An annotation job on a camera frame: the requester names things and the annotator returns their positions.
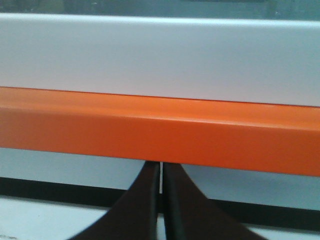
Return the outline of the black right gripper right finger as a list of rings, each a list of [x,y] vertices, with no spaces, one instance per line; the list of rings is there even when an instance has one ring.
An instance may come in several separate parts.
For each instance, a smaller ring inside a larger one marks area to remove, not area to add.
[[[168,240],[260,240],[210,201],[180,164],[164,163],[163,213]]]

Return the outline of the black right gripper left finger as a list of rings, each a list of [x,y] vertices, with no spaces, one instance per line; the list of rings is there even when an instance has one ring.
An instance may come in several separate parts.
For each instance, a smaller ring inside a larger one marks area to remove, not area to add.
[[[160,164],[147,161],[130,188],[74,240],[155,240]]]

